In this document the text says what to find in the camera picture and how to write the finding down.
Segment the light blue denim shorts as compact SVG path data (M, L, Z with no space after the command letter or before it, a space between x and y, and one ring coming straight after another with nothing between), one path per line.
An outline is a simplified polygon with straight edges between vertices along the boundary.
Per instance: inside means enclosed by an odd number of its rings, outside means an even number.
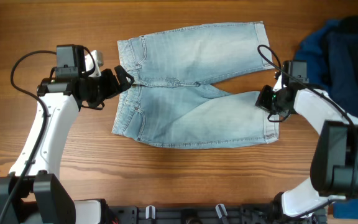
M227 22L166 30L117 43L134 83L119 97L112 132L155 147L234 148L279 137L276 116L256 107L257 91L238 94L218 82L270 69L263 22Z

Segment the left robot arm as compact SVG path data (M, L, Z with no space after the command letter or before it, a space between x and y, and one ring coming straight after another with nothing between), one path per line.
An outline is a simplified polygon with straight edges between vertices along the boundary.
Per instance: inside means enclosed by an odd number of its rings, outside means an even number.
M119 223L104 199L74 201L59 180L68 132L84 100L103 101L128 90L133 76L121 66L98 77L46 78L25 146L0 177L0 223Z

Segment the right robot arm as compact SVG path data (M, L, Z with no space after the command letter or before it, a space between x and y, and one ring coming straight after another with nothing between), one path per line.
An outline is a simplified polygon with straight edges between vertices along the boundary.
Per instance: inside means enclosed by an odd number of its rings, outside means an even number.
M332 203L358 197L357 117L325 91L296 84L278 91L265 85L255 105L270 116L299 114L319 134L310 176L275 196L267 212L270 223L300 222Z

